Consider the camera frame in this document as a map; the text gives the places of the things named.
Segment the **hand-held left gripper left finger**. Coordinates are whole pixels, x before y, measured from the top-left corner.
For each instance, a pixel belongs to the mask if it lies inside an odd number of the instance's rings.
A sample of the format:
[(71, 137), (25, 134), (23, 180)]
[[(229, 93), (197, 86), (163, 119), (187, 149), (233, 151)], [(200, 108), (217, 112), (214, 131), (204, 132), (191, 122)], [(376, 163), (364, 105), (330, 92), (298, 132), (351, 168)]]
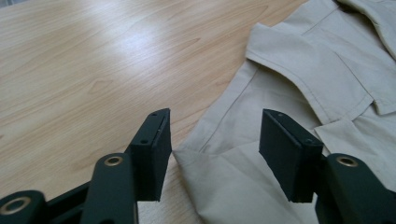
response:
[(131, 156), (134, 167), (136, 199), (159, 201), (172, 152), (170, 109), (150, 113), (125, 152)]

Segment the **beige short-sleeved shirt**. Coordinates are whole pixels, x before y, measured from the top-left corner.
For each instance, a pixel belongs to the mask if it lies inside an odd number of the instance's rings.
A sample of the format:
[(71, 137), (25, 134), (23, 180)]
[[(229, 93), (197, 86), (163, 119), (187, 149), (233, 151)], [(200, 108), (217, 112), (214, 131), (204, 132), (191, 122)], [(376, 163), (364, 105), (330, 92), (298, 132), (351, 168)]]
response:
[(266, 108), (396, 191), (396, 0), (308, 0), (275, 26), (252, 27), (245, 62), (175, 153), (206, 224), (318, 224), (260, 155)]

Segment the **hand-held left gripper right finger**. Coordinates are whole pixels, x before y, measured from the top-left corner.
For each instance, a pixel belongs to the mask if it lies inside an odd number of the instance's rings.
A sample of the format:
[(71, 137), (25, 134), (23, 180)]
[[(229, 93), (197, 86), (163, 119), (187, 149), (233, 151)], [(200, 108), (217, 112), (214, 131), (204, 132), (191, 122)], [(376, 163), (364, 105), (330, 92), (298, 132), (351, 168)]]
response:
[(323, 143), (288, 115), (262, 111), (259, 152), (290, 202), (312, 202), (322, 149)]

